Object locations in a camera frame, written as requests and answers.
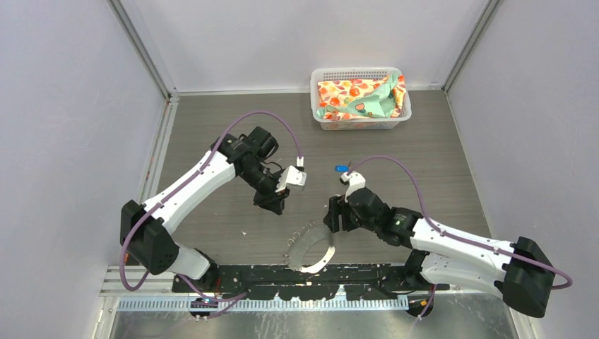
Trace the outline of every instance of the blue object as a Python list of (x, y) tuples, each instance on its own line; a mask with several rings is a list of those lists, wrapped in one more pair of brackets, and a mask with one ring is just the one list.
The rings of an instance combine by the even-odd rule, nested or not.
[(349, 166), (337, 165), (335, 166), (335, 172), (345, 173), (350, 170)]

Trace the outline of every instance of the floral cloth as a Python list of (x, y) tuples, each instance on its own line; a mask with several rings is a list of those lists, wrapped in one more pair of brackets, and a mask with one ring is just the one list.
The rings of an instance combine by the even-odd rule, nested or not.
[(381, 80), (321, 81), (318, 89), (318, 115), (334, 121), (399, 117), (406, 92), (404, 77), (399, 74)]

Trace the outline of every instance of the basket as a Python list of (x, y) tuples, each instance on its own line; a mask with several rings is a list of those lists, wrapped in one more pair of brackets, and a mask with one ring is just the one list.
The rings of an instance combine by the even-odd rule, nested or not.
[(310, 80), (310, 102), (312, 104), (312, 116), (314, 117), (314, 120), (318, 121), (320, 123), (320, 127), (325, 131), (339, 131), (348, 129), (392, 129), (400, 122), (408, 120), (412, 116), (412, 105), (410, 104), (410, 96), (407, 91), (405, 93), (401, 115), (396, 118), (332, 121), (318, 118), (316, 115), (320, 104), (318, 82), (351, 79), (378, 80), (392, 73), (401, 74), (401, 71), (394, 67), (340, 67), (334, 69), (315, 70), (312, 72), (312, 79)]

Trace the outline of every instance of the white enclosure wall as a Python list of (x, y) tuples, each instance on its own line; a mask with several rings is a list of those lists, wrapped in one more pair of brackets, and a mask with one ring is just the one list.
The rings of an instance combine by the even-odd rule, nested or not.
[(123, 2), (179, 92), (303, 90), (314, 69), (339, 66), (395, 66), (411, 88), (440, 88), (487, 3)]
[(3, 1), (0, 74), (0, 337), (80, 339), (164, 100), (106, 1)]
[(449, 98), (494, 236), (574, 278), (545, 338), (597, 338), (599, 2), (504, 1)]

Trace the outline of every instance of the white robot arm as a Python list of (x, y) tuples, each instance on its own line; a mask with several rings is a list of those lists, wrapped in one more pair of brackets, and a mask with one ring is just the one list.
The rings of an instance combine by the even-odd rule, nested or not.
[[(500, 297), (510, 307), (529, 316), (542, 317), (555, 274), (506, 254), (518, 254), (551, 266), (539, 246), (520, 237), (517, 243), (479, 237), (431, 220), (435, 230), (419, 213), (389, 207), (366, 187), (358, 172), (343, 173), (345, 195), (329, 199), (324, 223), (332, 232), (365, 228), (392, 246), (405, 246), (412, 253), (405, 263), (407, 281), (452, 284)], [(494, 251), (458, 241), (486, 244)]]
[(204, 253), (176, 243), (171, 234), (200, 202), (238, 176), (256, 189), (254, 205), (280, 215), (289, 187), (303, 189), (306, 173), (303, 157), (297, 159), (295, 167), (271, 172), (264, 162), (277, 149), (276, 139), (261, 127), (248, 136), (227, 135), (202, 172), (200, 167), (208, 161), (211, 150), (175, 183), (143, 205), (135, 201), (125, 204), (121, 210), (121, 244), (141, 216), (158, 204), (160, 208), (135, 233), (127, 251), (154, 275), (170, 271), (194, 280), (202, 278), (213, 262)]

